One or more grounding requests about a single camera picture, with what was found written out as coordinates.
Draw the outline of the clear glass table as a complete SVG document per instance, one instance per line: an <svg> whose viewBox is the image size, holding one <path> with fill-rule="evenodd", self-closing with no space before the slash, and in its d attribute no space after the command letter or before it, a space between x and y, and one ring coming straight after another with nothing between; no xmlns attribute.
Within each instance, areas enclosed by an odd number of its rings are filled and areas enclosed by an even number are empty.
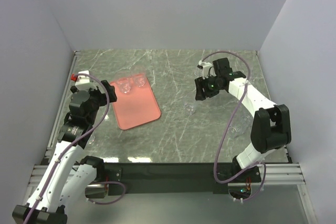
<svg viewBox="0 0 336 224"><path fill-rule="evenodd" d="M197 103L195 101L183 102L183 109L187 115L193 115L197 109Z"/></svg>

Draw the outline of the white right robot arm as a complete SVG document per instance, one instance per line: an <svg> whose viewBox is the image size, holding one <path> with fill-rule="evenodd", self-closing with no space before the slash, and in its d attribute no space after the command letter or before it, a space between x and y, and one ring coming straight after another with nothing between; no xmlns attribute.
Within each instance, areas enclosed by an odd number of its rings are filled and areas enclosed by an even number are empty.
<svg viewBox="0 0 336 224"><path fill-rule="evenodd" d="M290 113L286 105L277 105L259 92L241 71L234 71L227 58L213 62L200 60L202 76L195 79L197 101L212 98L224 90L238 100L253 117L250 144L233 159L231 175L242 182L249 168L267 155L291 142Z"/></svg>

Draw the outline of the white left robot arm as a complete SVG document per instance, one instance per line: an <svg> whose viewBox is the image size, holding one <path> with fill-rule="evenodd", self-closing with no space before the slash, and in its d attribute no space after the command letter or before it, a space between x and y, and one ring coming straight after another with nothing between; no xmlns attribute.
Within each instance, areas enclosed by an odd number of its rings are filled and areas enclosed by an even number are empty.
<svg viewBox="0 0 336 224"><path fill-rule="evenodd" d="M117 101L115 88L107 80L98 81L86 74L75 77L70 88L69 111L59 130L54 154L33 194L12 213L16 223L67 223L70 206L90 183L100 183L106 176L104 161L83 158L70 175L78 156L85 149L93 131L100 107L109 108Z"/></svg>

